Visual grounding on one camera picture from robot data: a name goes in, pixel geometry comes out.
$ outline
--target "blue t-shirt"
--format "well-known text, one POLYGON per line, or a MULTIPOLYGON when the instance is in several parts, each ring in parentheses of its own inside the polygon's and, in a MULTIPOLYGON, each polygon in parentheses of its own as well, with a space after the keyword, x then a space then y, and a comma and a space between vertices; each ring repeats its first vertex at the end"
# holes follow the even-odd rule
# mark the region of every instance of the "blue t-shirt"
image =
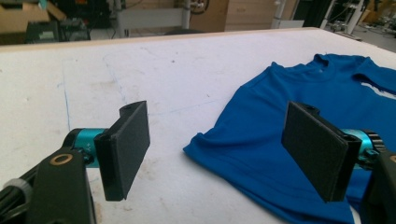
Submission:
POLYGON ((323 202, 281 145, 288 101, 312 105, 339 129, 369 129, 396 150, 396 71, 370 58, 315 55, 308 64, 272 63, 240 87, 214 128, 186 154, 254 202, 292 223, 353 223, 370 172, 353 171, 340 203, 323 202))

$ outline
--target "table surface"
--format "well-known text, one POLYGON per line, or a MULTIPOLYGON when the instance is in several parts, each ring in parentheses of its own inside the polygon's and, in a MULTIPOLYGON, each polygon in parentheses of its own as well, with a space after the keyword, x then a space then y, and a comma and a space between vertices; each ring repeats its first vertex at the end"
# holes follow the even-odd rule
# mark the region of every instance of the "table surface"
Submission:
POLYGON ((108 128, 119 108, 148 101, 151 145, 126 201, 106 202, 88 169, 99 223, 282 223, 188 159, 239 86, 271 62, 316 53, 396 54, 318 29, 176 35, 0 48, 0 186, 58 149, 75 128, 108 128))

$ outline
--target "white print on shirt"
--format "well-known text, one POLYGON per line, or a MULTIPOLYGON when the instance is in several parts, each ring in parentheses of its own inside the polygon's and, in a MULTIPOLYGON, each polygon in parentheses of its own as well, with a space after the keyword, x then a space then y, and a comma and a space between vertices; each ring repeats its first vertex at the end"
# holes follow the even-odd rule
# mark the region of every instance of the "white print on shirt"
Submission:
POLYGON ((377 87, 375 87, 375 86, 373 86, 373 85, 371 85, 369 83, 362 82, 361 85, 372 89, 377 95, 384 96, 384 97, 387 97, 387 98, 392 99, 392 100, 396 100, 396 95, 395 94, 392 94, 392 93, 387 92, 387 91, 381 91, 379 88, 377 88, 377 87))

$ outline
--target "floor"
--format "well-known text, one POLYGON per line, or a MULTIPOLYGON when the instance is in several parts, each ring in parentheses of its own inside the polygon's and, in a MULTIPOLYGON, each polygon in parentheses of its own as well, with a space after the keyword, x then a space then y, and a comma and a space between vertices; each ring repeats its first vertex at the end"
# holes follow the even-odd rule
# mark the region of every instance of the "floor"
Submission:
MULTIPOLYGON (((115 20, 112 22, 112 27, 108 29, 93 29, 91 30, 91 39, 112 39, 120 38, 119 32, 117 30, 117 23, 115 20)), ((130 37, 140 37, 140 36, 154 36, 154 35, 164 35, 165 32, 169 30, 166 29, 138 29, 132 30, 129 33, 130 37)), ((378 46, 381 49, 387 49, 392 52, 396 52, 396 38, 395 34, 387 33, 382 30, 382 28, 370 27, 365 25, 356 26, 352 33, 354 36, 361 38, 363 42, 378 46)))

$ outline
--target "blue cloth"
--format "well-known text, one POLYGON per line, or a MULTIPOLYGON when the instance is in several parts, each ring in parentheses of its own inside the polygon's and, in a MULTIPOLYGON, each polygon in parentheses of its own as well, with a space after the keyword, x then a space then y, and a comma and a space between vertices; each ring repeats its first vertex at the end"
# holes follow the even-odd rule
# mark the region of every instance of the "blue cloth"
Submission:
POLYGON ((214 128, 194 136, 184 151, 289 222, 353 223, 349 205, 358 208, 370 172, 353 171, 343 202, 323 202, 281 145, 287 103, 315 106, 339 129, 377 132, 394 150, 395 93, 396 71, 370 58, 327 54, 289 68, 272 63, 241 86, 214 128))

